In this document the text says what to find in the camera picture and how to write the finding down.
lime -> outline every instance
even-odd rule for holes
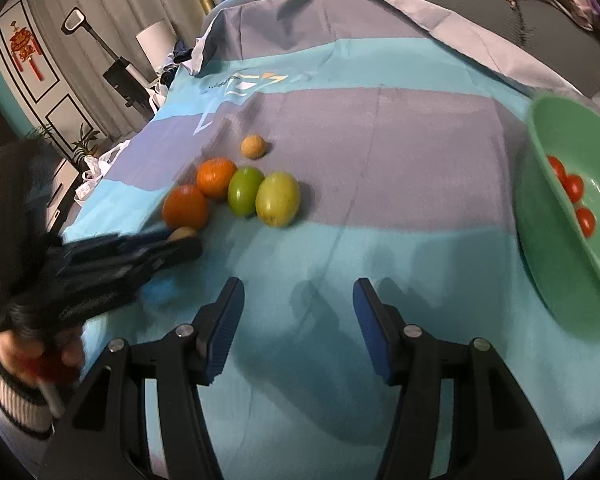
[[[256,212],[256,196],[264,175],[258,168],[238,168],[229,182],[227,200],[236,216],[249,216]]]
[[[300,185],[289,173],[271,173],[256,197],[258,218],[271,227],[285,227],[298,214]]]

green plastic basin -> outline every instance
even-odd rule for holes
[[[546,94],[532,104],[529,143],[518,168],[514,209],[522,250],[545,305],[568,332],[600,340],[600,116]],[[571,204],[547,161],[553,155],[585,183]],[[586,239],[575,216],[586,206],[596,230]]]

striped cuff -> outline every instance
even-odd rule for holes
[[[52,417],[39,390],[11,375],[0,362],[0,409],[9,421],[27,435],[48,440]]]

red hanging ornament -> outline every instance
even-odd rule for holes
[[[22,72],[24,69],[21,62],[29,61],[29,65],[38,81],[44,81],[45,77],[32,57],[32,54],[42,55],[38,40],[30,30],[27,30],[27,27],[18,27],[16,22],[11,22],[11,27],[13,27],[13,36],[9,41],[11,43],[11,57],[13,57],[16,68],[19,72]]]

metal screw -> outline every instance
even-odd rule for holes
[[[109,341],[109,350],[112,352],[119,352],[125,347],[125,340],[120,339],[119,337],[112,339]]]
[[[407,325],[403,329],[404,335],[407,337],[420,337],[422,329],[417,325]]]
[[[180,325],[176,328],[178,337],[189,337],[191,334],[193,334],[193,327],[190,324]]]
[[[474,339],[474,348],[480,352],[491,350],[491,343],[481,337]]]

